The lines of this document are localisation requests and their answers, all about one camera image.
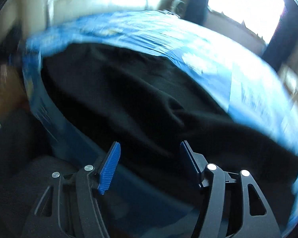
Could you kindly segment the bright window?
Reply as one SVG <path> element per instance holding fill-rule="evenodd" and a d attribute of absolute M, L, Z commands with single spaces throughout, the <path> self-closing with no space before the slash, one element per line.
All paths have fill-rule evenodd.
<path fill-rule="evenodd" d="M 208 8 L 221 13 L 268 44 L 285 8 L 284 0 L 208 0 Z"/>

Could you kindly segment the dark blue curtain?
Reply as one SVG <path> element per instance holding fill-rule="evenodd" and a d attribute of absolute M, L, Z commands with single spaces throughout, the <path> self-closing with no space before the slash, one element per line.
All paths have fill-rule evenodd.
<path fill-rule="evenodd" d="M 208 1 L 209 0 L 189 0 L 184 19 L 197 25 L 203 25 L 207 15 Z"/>

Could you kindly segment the blue patterned bed sheet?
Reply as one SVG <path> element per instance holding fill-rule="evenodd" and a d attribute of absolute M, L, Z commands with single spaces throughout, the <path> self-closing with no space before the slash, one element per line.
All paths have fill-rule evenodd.
<path fill-rule="evenodd" d="M 56 155 L 74 154 L 71 140 L 83 146 L 83 156 L 98 147 L 59 112 L 43 86 L 42 58 L 72 43 L 124 47 L 171 60 L 204 88 L 238 123 L 254 128 L 298 156 L 298 105 L 287 94 L 276 72 L 237 42 L 205 27 L 160 11 L 123 11 L 67 20 L 26 40 L 22 73 L 30 108 L 43 123 Z M 298 237 L 296 196 L 284 234 Z"/>

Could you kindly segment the black pants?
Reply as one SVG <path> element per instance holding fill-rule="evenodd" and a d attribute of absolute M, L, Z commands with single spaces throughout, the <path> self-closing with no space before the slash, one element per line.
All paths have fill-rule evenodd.
<path fill-rule="evenodd" d="M 71 44 L 43 58 L 41 76 L 71 124 L 102 150 L 120 143 L 120 163 L 158 190 L 198 204 L 180 152 L 187 141 L 225 171 L 249 170 L 277 223 L 288 223 L 298 156 L 234 122 L 168 58 L 104 44 Z"/>

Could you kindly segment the small white fan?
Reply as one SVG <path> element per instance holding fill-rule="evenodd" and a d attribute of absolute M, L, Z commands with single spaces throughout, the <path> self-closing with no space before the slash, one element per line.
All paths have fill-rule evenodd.
<path fill-rule="evenodd" d="M 170 11 L 173 14 L 182 17 L 185 14 L 186 4 L 182 0 L 173 0 L 170 5 Z"/>

